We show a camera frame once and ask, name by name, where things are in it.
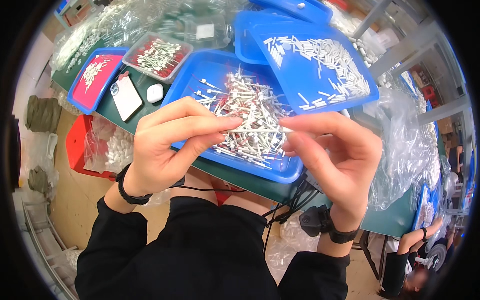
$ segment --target white label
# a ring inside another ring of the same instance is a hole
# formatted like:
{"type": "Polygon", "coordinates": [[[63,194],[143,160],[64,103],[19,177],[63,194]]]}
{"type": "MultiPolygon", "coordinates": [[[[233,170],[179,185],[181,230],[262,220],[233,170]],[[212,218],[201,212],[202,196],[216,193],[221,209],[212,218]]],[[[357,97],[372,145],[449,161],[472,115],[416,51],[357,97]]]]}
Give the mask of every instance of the white label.
{"type": "Polygon", "coordinates": [[[197,26],[196,39],[213,37],[213,24],[204,24],[197,26]]]}

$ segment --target clear plastic container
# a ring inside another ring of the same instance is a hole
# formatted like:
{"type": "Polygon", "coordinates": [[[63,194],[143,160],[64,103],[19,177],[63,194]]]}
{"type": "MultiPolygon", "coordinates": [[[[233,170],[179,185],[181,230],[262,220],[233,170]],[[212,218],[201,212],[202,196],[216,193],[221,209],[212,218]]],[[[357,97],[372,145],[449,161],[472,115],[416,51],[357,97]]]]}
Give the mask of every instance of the clear plastic container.
{"type": "Polygon", "coordinates": [[[122,62],[127,66],[130,66],[145,75],[153,77],[166,84],[171,84],[175,79],[175,77],[177,76],[177,73],[180,67],[183,65],[183,63],[188,58],[190,53],[192,53],[192,51],[193,51],[193,46],[189,43],[185,43],[183,41],[177,40],[175,38],[172,38],[166,35],[162,35],[154,32],[147,32],[130,48],[130,50],[128,50],[128,52],[123,56],[122,62]],[[176,65],[175,63],[173,63],[174,65],[172,66],[173,69],[169,67],[168,69],[162,70],[162,72],[165,74],[164,76],[158,75],[153,71],[149,71],[147,68],[142,67],[137,62],[138,55],[139,54],[142,55],[145,50],[148,50],[149,44],[156,41],[158,38],[164,41],[165,43],[180,44],[181,46],[180,50],[176,52],[176,54],[180,53],[182,55],[181,60],[176,65]]]}
{"type": "Polygon", "coordinates": [[[221,14],[195,18],[185,24],[185,42],[195,49],[224,48],[230,43],[227,36],[225,19],[221,14]]]}

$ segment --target left hand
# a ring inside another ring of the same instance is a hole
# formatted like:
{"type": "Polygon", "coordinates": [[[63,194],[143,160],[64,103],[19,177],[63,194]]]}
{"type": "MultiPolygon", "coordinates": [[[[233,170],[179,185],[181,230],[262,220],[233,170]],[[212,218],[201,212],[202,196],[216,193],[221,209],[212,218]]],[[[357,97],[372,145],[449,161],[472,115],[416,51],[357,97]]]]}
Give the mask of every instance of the left hand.
{"type": "Polygon", "coordinates": [[[179,181],[193,161],[235,129],[242,118],[216,117],[203,105],[184,97],[140,119],[133,141],[133,162],[123,187],[134,197],[161,192],[179,181]],[[187,140],[178,151],[174,142],[187,140]]]}

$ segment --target floor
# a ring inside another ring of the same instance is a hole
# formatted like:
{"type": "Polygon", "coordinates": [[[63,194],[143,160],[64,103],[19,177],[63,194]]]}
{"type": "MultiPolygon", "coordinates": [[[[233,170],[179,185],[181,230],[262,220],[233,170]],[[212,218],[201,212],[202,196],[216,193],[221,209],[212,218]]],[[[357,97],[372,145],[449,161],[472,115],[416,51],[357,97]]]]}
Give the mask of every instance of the floor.
{"type": "MultiPolygon", "coordinates": [[[[110,188],[112,182],[76,173],[68,164],[65,138],[76,116],[63,111],[57,130],[58,145],[55,168],[60,173],[57,196],[51,204],[51,219],[67,247],[84,249],[97,216],[96,203],[110,188]]],[[[137,207],[148,220],[148,242],[154,240],[165,225],[168,217],[168,203],[156,207],[137,207]]],[[[279,235],[278,228],[272,233],[279,235]]],[[[378,283],[362,251],[350,252],[351,263],[347,268],[348,300],[380,299],[375,295],[378,283]]]]}

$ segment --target yellow floor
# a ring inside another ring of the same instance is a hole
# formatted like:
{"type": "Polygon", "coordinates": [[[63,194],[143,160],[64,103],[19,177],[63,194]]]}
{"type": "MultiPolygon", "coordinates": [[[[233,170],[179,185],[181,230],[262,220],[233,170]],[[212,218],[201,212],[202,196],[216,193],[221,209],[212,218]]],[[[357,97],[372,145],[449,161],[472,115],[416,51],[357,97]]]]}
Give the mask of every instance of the yellow floor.
{"type": "MultiPolygon", "coordinates": [[[[97,216],[96,203],[112,185],[108,179],[79,174],[70,169],[65,148],[65,138],[76,116],[63,111],[57,129],[58,145],[55,168],[60,173],[57,196],[51,204],[51,220],[67,247],[84,249],[97,216]]],[[[148,242],[156,239],[168,217],[168,203],[160,206],[137,207],[148,220],[148,242]]],[[[272,230],[278,235],[278,228],[272,230]]],[[[365,256],[360,250],[350,252],[351,263],[347,268],[348,300],[381,299],[375,295],[376,281],[365,256]]]]}

